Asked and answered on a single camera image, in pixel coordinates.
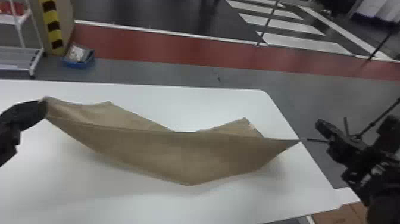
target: brown paper bag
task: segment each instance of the brown paper bag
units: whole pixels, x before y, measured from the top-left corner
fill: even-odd
[[[44,100],[46,118],[74,139],[184,185],[257,170],[298,142],[263,138],[246,118],[198,132],[174,132],[111,102],[81,105]]]

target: black stand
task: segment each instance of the black stand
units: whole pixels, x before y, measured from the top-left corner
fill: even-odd
[[[268,18],[268,20],[267,20],[267,23],[265,24],[264,29],[263,29],[263,31],[262,31],[262,33],[261,33],[261,40],[263,40],[263,36],[264,36],[264,34],[265,34],[265,30],[267,29],[268,25],[270,24],[271,17],[274,15],[275,9],[276,9],[276,7],[278,7],[278,4],[279,4],[279,0],[276,0],[276,2],[275,2],[275,4],[274,4],[274,8],[272,8],[272,11],[271,11],[270,16],[269,16],[269,18]]]
[[[379,46],[375,49],[375,51],[370,55],[368,60],[371,60],[375,54],[383,47],[383,45],[388,41],[388,39],[398,31],[398,27],[400,26],[400,22],[395,25],[395,27],[386,35],[384,40],[379,44]]]

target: white table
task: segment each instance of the white table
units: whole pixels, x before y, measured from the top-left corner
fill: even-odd
[[[179,131],[247,117],[264,136],[297,138],[263,91],[9,80],[0,80],[0,89],[0,110],[49,95],[112,101]],[[115,166],[46,120],[23,132],[18,151],[0,168],[2,223],[253,224],[340,206],[302,144],[257,172],[198,186]]]

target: robotic arm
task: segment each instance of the robotic arm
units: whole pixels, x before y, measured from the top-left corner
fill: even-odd
[[[367,145],[363,134],[400,104],[400,98],[374,122],[357,135],[348,133],[346,118],[345,133],[335,125],[319,119],[315,127],[327,140],[327,153],[344,166],[342,179],[368,207],[370,224],[400,223],[400,161],[395,153],[400,148],[400,119],[387,116],[379,126],[379,137],[373,145]]]

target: white wall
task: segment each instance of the white wall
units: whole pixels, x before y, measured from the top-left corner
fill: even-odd
[[[364,0],[358,7],[357,12],[367,17],[375,17],[386,1],[387,0]]]
[[[376,16],[386,21],[400,21],[400,1],[387,0]]]
[[[364,0],[357,12],[386,21],[400,21],[400,0]]]

